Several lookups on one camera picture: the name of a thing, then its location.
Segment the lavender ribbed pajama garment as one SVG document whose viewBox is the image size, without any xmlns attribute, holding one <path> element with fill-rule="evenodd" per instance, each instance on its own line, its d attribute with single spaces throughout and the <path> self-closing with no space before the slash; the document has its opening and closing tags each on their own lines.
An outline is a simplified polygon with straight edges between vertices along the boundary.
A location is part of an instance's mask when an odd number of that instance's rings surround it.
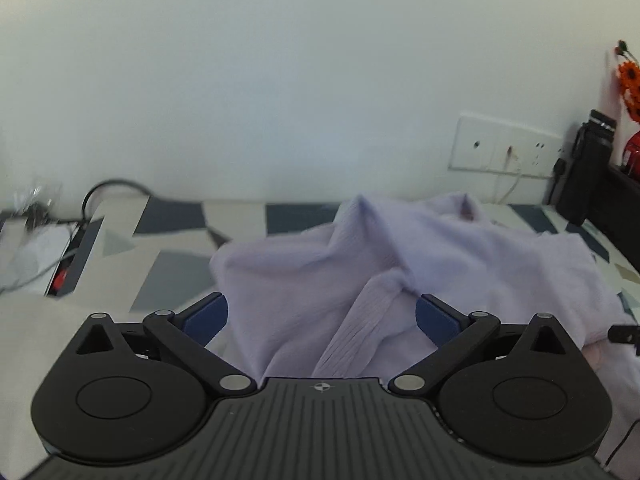
<svg viewBox="0 0 640 480">
<path fill-rule="evenodd" d="M 416 326 L 425 294 L 506 323 L 551 313 L 581 347 L 627 318 L 580 236 L 499 226 L 465 194 L 359 196 L 322 226 L 224 245 L 210 268 L 229 305 L 220 353 L 256 380 L 389 380 L 435 348 Z"/>
</svg>

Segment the black nightstand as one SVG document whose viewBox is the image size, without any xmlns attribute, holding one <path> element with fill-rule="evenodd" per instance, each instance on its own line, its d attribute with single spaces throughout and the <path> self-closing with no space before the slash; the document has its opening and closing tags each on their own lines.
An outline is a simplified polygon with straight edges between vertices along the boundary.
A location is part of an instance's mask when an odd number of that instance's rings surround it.
<svg viewBox="0 0 640 480">
<path fill-rule="evenodd" d="M 589 220 L 634 267 L 640 262 L 639 183 L 609 166 L 601 174 Z"/>
</svg>

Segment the black power strip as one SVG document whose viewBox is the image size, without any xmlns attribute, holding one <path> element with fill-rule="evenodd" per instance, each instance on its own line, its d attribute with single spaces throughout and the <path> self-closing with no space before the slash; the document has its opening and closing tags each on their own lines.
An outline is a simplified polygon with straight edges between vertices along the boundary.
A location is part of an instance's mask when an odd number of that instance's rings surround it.
<svg viewBox="0 0 640 480">
<path fill-rule="evenodd" d="M 72 235 L 62 260 L 54 267 L 46 291 L 48 297 L 60 298 L 71 294 L 76 289 L 100 234 L 102 223 L 103 218 L 90 220 L 88 223 L 75 220 L 55 222 L 56 226 L 70 228 Z"/>
</svg>

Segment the black thermos bottle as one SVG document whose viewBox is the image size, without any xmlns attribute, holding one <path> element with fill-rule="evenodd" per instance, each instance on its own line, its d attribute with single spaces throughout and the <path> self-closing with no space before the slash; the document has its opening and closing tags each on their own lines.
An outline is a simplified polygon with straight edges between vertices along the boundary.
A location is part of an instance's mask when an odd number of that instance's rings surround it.
<svg viewBox="0 0 640 480">
<path fill-rule="evenodd" d="M 600 188 L 612 155 L 616 126 L 615 119 L 592 110 L 576 133 L 568 173 L 555 204 L 556 211 L 574 226 L 584 223 Z"/>
</svg>

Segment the orange artificial flowers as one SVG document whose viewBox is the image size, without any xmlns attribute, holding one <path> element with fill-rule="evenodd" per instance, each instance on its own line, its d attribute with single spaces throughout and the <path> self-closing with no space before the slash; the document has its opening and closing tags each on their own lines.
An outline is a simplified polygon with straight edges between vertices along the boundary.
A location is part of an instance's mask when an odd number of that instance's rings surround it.
<svg viewBox="0 0 640 480">
<path fill-rule="evenodd" d="M 624 40 L 620 40 L 614 49 L 616 56 L 616 77 L 618 91 L 630 119 L 640 122 L 640 66 L 639 60 L 628 49 Z"/>
</svg>

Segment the white wall socket panel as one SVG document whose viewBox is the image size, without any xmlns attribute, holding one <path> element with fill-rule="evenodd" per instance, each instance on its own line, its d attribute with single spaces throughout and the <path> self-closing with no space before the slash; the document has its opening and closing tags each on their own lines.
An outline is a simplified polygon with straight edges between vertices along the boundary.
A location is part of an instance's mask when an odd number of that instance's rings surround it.
<svg viewBox="0 0 640 480">
<path fill-rule="evenodd" d="M 563 148 L 564 140 L 555 134 L 499 119 L 461 114 L 448 167 L 456 171 L 548 179 Z"/>
</svg>

